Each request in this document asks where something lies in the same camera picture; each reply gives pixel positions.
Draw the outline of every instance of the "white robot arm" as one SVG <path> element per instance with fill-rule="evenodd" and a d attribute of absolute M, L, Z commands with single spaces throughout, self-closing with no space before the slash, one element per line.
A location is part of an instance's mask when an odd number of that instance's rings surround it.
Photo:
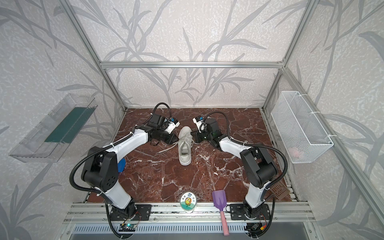
<path fill-rule="evenodd" d="M 198 129 L 191 133 L 195 142 L 208 141 L 215 148 L 235 155 L 242 160 L 250 181 L 243 210 L 247 218 L 254 219 L 262 208 L 266 186 L 278 173 L 278 168 L 268 150 L 263 147 L 246 146 L 245 143 L 241 144 L 239 141 L 230 139 L 221 133 L 214 118 L 207 119 L 206 117 L 204 120 L 203 117 L 198 116 L 193 119 L 193 122 Z"/>
<path fill-rule="evenodd" d="M 136 207 L 133 198 L 121 187 L 118 181 L 117 164 L 125 155 L 152 139 L 163 141 L 166 144 L 177 142 L 179 139 L 172 131 L 179 124 L 175 118 L 166 119 L 161 115 L 152 113 L 145 125 L 136 126 L 133 132 L 117 142 L 104 148 L 91 148 L 88 155 L 97 154 L 84 162 L 81 179 L 98 190 L 98 195 L 111 204 L 112 210 L 119 212 L 121 218 L 130 218 L 134 215 Z"/>

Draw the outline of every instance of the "leaf pattern wallpaper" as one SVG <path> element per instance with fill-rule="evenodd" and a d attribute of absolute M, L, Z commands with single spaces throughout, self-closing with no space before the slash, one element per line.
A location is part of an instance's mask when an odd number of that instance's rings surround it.
<path fill-rule="evenodd" d="M 384 196 L 384 2 L 335 0 L 316 7 L 289 69 Z M 282 79 L 280 91 L 292 90 Z M 277 129 L 277 143 L 282 142 Z M 332 150 L 311 164 L 290 164 L 326 239 L 384 239 L 384 230 Z"/>
<path fill-rule="evenodd" d="M 114 138 L 124 112 L 64 15 L 47 0 L 0 2 L 0 238 L 53 239 L 76 191 L 68 175 L 92 146 Z M 8 156 L 68 93 L 92 96 L 93 115 L 57 163 Z"/>
<path fill-rule="evenodd" d="M 281 61 L 307 4 L 306 0 L 70 2 L 102 61 Z M 268 94 L 276 73 L 276 69 L 108 69 L 126 104 L 141 107 L 159 101 L 171 106 L 262 106 L 261 96 Z"/>

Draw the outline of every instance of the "blue object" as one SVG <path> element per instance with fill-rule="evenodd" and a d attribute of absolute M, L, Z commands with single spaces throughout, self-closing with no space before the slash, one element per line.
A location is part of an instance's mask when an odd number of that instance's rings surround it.
<path fill-rule="evenodd" d="M 125 168 L 125 159 L 121 159 L 120 162 L 118 162 L 118 171 L 119 172 L 123 172 L 124 171 L 124 168 Z"/>

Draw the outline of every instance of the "white wire basket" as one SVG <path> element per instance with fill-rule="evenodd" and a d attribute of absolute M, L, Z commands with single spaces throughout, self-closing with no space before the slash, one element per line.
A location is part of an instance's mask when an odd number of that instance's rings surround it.
<path fill-rule="evenodd" d="M 282 91 L 271 114 L 291 162 L 313 162 L 333 146 L 299 92 Z"/>

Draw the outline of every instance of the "pink shovel handle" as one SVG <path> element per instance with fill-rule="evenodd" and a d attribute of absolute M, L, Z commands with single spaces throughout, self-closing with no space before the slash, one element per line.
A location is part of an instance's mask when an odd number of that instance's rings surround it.
<path fill-rule="evenodd" d="M 223 224 L 223 232 L 224 236 L 229 236 L 229 230 L 228 230 L 228 225 L 227 225 L 227 220 L 225 219 L 224 212 L 220 212 L 221 215 L 221 223 Z"/>

